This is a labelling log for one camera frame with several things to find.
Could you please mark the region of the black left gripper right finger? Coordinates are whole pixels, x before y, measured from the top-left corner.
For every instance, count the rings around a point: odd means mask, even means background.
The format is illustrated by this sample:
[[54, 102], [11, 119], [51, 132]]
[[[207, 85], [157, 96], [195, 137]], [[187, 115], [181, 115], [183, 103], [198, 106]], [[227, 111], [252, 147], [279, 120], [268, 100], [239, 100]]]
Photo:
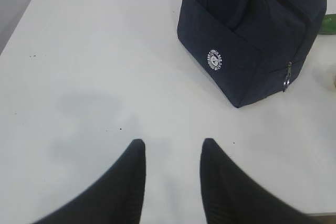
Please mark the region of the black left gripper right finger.
[[200, 160], [202, 202], [207, 223], [325, 223], [262, 188], [241, 170], [212, 138]]

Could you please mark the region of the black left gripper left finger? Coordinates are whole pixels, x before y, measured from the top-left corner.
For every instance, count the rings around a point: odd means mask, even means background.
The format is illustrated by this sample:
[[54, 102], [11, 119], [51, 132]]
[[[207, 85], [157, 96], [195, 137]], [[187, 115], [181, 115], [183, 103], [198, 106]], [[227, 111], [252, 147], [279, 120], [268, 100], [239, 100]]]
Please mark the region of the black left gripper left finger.
[[145, 143], [136, 139], [94, 184], [38, 223], [139, 223], [144, 192]]

